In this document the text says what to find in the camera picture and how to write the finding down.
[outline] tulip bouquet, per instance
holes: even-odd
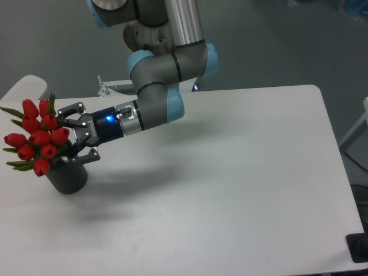
[[[63,128],[55,117],[55,95],[50,100],[42,99],[37,106],[29,99],[22,102],[23,113],[15,109],[1,110],[21,119],[11,121],[28,132],[27,138],[23,134],[11,133],[4,137],[10,148],[3,148],[6,152],[18,155],[20,161],[7,162],[18,171],[35,171],[37,176],[45,175],[52,167],[55,159],[67,154],[71,143],[68,140],[69,129]]]

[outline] gray vase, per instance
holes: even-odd
[[[86,184],[87,171],[84,165],[63,162],[52,166],[46,173],[46,177],[59,192],[74,194]]]

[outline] blue joint cap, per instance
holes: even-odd
[[[107,28],[108,26],[101,20],[101,18],[96,13],[94,6],[92,4],[92,0],[87,0],[87,5],[91,11],[91,14],[94,18],[94,22],[96,23],[96,25],[100,28]]]
[[[149,56],[155,56],[152,52],[146,51],[146,50],[139,50],[131,54],[131,56],[128,58],[128,74],[129,77],[131,77],[132,71],[142,59],[145,59]]]
[[[178,89],[167,92],[167,123],[171,123],[184,116],[184,103]]]
[[[217,71],[217,69],[219,69],[219,60],[218,60],[219,57],[216,52],[216,48],[212,43],[207,43],[207,53],[208,53],[207,66],[203,76],[213,74]]]

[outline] red tulip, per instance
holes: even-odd
[[[29,161],[35,156],[35,152],[30,145],[24,145],[18,150],[18,157],[22,160]]]
[[[40,114],[36,105],[30,99],[25,99],[22,102],[22,106],[23,106],[24,115],[26,116],[29,116],[31,118],[37,118],[37,116]]]
[[[20,148],[25,145],[27,139],[23,134],[11,133],[4,137],[4,141],[14,148]]]
[[[63,145],[68,140],[69,129],[58,128],[51,133],[51,140],[57,145]]]
[[[35,131],[28,141],[33,145],[47,145],[51,142],[51,135],[47,131]]]
[[[45,115],[41,120],[41,125],[46,125],[48,131],[53,131],[58,125],[58,120],[52,114]]]
[[[33,171],[38,177],[45,175],[50,169],[50,163],[46,159],[37,159],[33,164]]]
[[[58,149],[54,145],[48,144],[41,148],[40,153],[43,158],[52,159],[55,157],[57,151]]]
[[[26,115],[23,117],[22,126],[28,133],[33,133],[40,128],[40,122],[37,119]]]
[[[41,114],[41,118],[45,117],[46,115],[46,110],[47,110],[47,106],[48,106],[48,103],[50,102],[50,100],[48,99],[42,99],[40,101],[40,114]]]

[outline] blue light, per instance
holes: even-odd
[[[113,117],[113,116],[108,115],[108,116],[106,116],[106,121],[107,121],[107,122],[113,122],[113,121],[114,121],[114,117]]]

